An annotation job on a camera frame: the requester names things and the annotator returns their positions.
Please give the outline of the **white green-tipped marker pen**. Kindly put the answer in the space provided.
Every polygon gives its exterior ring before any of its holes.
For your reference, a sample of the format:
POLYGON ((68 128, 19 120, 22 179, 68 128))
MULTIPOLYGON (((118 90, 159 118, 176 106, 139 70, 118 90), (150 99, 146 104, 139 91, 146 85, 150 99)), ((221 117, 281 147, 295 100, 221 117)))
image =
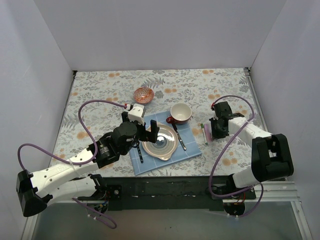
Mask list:
POLYGON ((201 127, 201 131, 202 131, 202 135, 203 135, 203 139, 204 139, 204 144, 208 145, 208 141, 207 141, 207 137, 206 137, 206 131, 205 131, 205 126, 203 123, 200 124, 201 127))

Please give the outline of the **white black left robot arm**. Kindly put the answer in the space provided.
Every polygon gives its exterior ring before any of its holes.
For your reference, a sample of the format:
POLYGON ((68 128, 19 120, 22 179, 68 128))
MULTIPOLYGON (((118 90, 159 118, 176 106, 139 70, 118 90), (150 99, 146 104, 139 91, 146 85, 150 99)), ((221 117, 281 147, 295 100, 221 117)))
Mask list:
POLYGON ((59 164, 35 172, 22 167, 17 175, 16 192, 24 217, 45 210, 57 199, 56 192, 62 185, 117 162, 139 142, 157 141, 160 128, 155 120, 150 121, 150 129, 147 129, 143 117, 131 112, 121 115, 122 123, 118 127, 68 160, 63 159, 59 164))

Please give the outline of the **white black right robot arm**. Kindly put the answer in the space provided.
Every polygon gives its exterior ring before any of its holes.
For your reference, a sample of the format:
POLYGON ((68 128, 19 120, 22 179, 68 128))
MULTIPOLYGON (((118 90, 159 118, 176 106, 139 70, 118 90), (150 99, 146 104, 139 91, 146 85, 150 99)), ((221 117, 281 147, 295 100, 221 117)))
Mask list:
POLYGON ((215 115, 210 118, 214 139, 231 135, 240 138, 251 147, 250 167, 227 177, 226 184, 213 186, 209 177, 208 191, 215 198, 237 199, 253 186, 265 181, 292 176, 294 165, 288 139, 283 134, 272 134, 258 128, 241 113, 234 113, 226 102, 213 103, 215 115))

